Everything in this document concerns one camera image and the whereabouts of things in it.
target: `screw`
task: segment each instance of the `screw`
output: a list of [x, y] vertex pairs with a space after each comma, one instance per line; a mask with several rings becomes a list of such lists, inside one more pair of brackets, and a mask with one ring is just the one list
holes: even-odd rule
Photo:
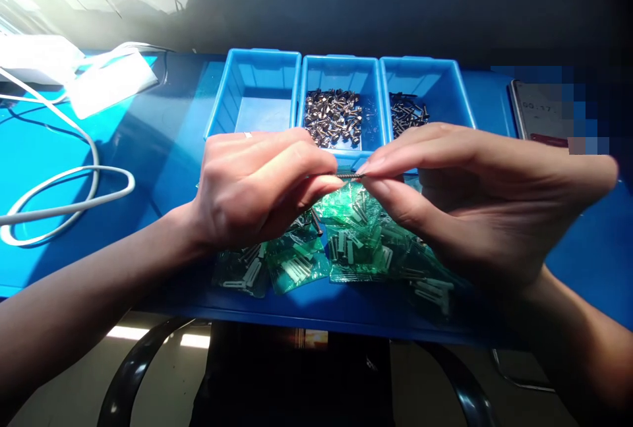
[[362, 173], [337, 173], [336, 176], [341, 180], [360, 179], [364, 177]]
[[310, 214], [312, 216], [312, 224], [315, 226], [315, 229], [318, 235], [321, 236], [323, 234], [323, 230], [321, 229], [321, 226], [318, 225], [319, 219], [318, 219], [317, 212], [315, 211], [314, 208], [310, 209]]

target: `blue table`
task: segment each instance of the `blue table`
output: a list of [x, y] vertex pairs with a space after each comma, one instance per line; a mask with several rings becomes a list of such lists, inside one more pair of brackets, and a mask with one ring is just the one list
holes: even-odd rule
[[[47, 274], [158, 219], [196, 193], [204, 148], [202, 133], [224, 68], [224, 56], [169, 53], [151, 57], [160, 85], [83, 121], [97, 142], [102, 163], [128, 169], [136, 190], [128, 197], [86, 212], [66, 233], [35, 248], [0, 243], [0, 297], [10, 297]], [[163, 81], [166, 69], [169, 73]], [[480, 128], [515, 136], [506, 87], [509, 76], [465, 71], [469, 100]], [[86, 163], [88, 146], [46, 108], [20, 103], [0, 109], [0, 213], [44, 179]], [[75, 118], [69, 104], [60, 109]], [[105, 174], [100, 194], [124, 179]], [[28, 208], [82, 200], [88, 180], [73, 179], [44, 192]], [[39, 235], [59, 219], [21, 225], [18, 237]], [[624, 183], [589, 209], [552, 251], [554, 273], [590, 303], [629, 329], [633, 273], [633, 200]], [[468, 319], [436, 326], [416, 314], [398, 285], [335, 285], [326, 279], [285, 296], [263, 300], [210, 286], [210, 268], [192, 267], [174, 277], [138, 309], [201, 318], [237, 320], [403, 339], [487, 346], [516, 346], [516, 340], [485, 302]]]

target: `blue plastic bin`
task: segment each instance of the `blue plastic bin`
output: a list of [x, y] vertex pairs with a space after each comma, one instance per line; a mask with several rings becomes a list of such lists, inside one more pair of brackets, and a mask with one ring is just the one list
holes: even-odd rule
[[389, 93], [415, 94], [417, 105], [427, 105], [429, 122], [476, 128], [460, 68], [455, 60], [428, 57], [380, 58], [386, 139], [394, 139]]
[[305, 56], [298, 97], [297, 126], [303, 126], [306, 95], [316, 89], [342, 89], [359, 94], [358, 105], [363, 108], [360, 144], [353, 147], [350, 140], [344, 142], [341, 139], [332, 149], [341, 165], [353, 165], [357, 168], [356, 162], [364, 161], [371, 152], [386, 143], [378, 59], [351, 55]]
[[229, 51], [205, 138], [229, 132], [280, 132], [294, 125], [301, 54]]

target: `floor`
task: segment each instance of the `floor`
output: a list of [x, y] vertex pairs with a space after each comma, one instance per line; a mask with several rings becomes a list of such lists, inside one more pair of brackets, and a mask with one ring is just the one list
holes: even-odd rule
[[[128, 314], [83, 359], [37, 390], [9, 426], [95, 426], [107, 387], [121, 361], [146, 330], [164, 319], [140, 312]], [[210, 332], [209, 326], [189, 326], [165, 342], [136, 397], [133, 427], [188, 425], [204, 372]], [[486, 350], [448, 348], [473, 372], [502, 426], [577, 425], [555, 394], [526, 391], [503, 380]], [[415, 345], [394, 342], [391, 358], [398, 427], [466, 425], [447, 378], [430, 355]], [[501, 359], [509, 374], [544, 379], [535, 359], [527, 353], [503, 352]]]

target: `smartphone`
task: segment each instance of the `smartphone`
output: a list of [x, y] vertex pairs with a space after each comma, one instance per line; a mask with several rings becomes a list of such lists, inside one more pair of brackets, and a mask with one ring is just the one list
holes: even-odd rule
[[562, 84], [529, 84], [513, 80], [510, 97], [519, 138], [568, 147], [567, 138], [574, 135], [574, 122], [564, 118]]

